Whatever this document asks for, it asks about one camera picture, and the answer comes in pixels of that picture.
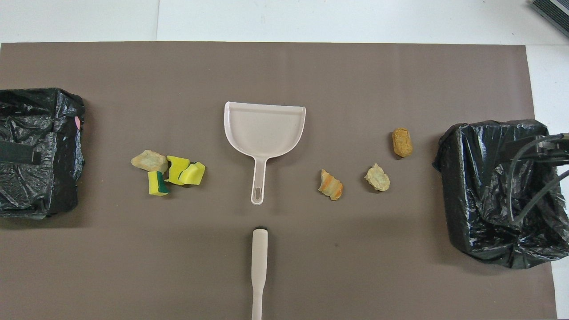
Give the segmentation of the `tan toy bread piece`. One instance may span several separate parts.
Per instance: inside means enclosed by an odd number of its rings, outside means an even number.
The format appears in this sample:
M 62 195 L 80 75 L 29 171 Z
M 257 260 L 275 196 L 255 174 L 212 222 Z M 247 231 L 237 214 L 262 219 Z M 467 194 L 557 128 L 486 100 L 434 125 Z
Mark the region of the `tan toy bread piece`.
M 141 154 L 130 160 L 130 164 L 136 168 L 146 170 L 147 172 L 165 173 L 168 169 L 168 160 L 166 156 L 152 151 L 145 150 Z

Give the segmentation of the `yellow sponge with green layer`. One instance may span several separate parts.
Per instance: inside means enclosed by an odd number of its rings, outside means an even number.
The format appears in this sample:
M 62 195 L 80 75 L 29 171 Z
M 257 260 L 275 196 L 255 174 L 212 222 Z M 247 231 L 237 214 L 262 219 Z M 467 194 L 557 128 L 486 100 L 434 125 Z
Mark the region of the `yellow sponge with green layer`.
M 148 192 L 150 195 L 156 196 L 165 196 L 169 194 L 169 189 L 165 185 L 162 172 L 148 172 Z

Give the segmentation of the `brown toy croquette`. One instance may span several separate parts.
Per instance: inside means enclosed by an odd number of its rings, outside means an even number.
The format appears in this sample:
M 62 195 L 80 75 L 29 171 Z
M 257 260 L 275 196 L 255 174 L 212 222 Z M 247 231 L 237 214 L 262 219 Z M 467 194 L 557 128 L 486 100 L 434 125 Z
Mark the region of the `brown toy croquette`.
M 396 128 L 392 132 L 393 152 L 402 158 L 410 156 L 413 151 L 413 143 L 410 132 L 406 128 Z

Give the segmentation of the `yellow sponge piece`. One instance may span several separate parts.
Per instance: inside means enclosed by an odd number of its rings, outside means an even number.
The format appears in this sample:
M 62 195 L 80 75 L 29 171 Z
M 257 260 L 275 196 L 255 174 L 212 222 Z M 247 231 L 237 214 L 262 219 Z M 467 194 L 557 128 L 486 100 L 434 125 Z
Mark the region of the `yellow sponge piece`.
M 181 173 L 186 170 L 190 164 L 190 160 L 187 158 L 177 157 L 177 156 L 166 156 L 169 162 L 168 178 L 165 180 L 171 184 L 184 185 L 180 181 Z
M 205 169 L 206 166 L 201 162 L 191 163 L 180 173 L 178 180 L 184 185 L 200 185 Z

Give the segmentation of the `pale lumpy toy bread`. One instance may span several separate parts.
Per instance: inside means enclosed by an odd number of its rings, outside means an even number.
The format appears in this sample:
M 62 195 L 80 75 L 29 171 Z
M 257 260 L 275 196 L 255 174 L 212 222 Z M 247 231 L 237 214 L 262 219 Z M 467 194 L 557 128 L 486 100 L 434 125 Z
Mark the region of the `pale lumpy toy bread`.
M 364 179 L 374 188 L 376 191 L 384 192 L 390 188 L 390 178 L 384 172 L 383 168 L 375 163 L 364 176 Z

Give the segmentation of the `orange striped toy croissant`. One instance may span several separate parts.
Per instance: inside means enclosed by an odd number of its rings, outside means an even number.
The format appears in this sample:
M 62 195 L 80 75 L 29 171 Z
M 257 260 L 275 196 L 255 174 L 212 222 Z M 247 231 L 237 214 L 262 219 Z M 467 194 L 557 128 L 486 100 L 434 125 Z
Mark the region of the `orange striped toy croissant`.
M 325 196 L 328 196 L 332 201 L 340 199 L 343 194 L 344 185 L 329 174 L 325 169 L 321 170 L 321 184 L 318 191 Z

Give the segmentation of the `beige plastic dustpan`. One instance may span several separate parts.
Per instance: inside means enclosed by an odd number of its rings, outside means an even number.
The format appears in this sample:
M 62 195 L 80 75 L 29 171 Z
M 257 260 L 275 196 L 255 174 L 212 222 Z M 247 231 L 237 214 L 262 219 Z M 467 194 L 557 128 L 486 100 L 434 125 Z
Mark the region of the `beige plastic dustpan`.
M 236 103 L 224 106 L 224 129 L 238 152 L 253 158 L 251 203 L 262 205 L 269 159 L 290 152 L 303 134 L 306 107 Z

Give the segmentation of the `beige hand brush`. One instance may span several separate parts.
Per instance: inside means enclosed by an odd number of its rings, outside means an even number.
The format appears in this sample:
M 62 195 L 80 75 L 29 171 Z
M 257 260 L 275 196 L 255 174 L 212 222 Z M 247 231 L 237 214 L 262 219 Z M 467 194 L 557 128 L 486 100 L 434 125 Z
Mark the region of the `beige hand brush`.
M 268 269 L 268 231 L 256 228 L 252 232 L 251 282 L 252 320 L 262 320 L 264 286 Z

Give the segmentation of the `black-bagged bin with pink spot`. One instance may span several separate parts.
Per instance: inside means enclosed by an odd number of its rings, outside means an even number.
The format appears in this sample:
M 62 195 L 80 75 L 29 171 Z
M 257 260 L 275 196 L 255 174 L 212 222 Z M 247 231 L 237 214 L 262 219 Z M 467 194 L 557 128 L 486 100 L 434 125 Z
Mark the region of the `black-bagged bin with pink spot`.
M 0 90 L 0 141 L 41 153 L 39 165 L 0 163 L 0 217 L 41 220 L 77 206 L 84 113 L 83 99 L 60 88 Z

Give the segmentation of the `black grilled device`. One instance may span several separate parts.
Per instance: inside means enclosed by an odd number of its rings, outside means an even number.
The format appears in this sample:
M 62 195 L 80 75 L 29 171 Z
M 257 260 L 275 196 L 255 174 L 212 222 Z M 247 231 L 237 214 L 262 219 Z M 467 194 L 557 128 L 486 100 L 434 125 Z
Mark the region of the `black grilled device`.
M 530 0 L 530 7 L 569 38 L 569 0 Z

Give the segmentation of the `brown paper table mat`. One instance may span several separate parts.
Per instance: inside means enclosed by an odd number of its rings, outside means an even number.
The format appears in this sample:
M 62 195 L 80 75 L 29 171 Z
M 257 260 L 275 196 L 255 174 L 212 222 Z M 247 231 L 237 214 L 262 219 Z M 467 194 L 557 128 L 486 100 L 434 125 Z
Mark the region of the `brown paper table mat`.
M 455 124 L 534 117 L 523 46 L 2 44 L 0 88 L 44 87 L 85 101 L 79 204 L 0 219 L 0 320 L 251 320 L 258 226 L 263 320 L 557 317 L 551 264 L 451 245 L 432 166 Z M 299 143 L 267 162 L 262 205 L 253 158 L 226 139 L 228 101 L 306 108 Z M 410 156 L 393 152 L 396 128 Z M 145 150 L 201 162 L 201 184 L 150 195 L 130 164 Z M 387 191 L 364 179 L 375 163 Z M 318 191 L 322 169 L 340 199 Z

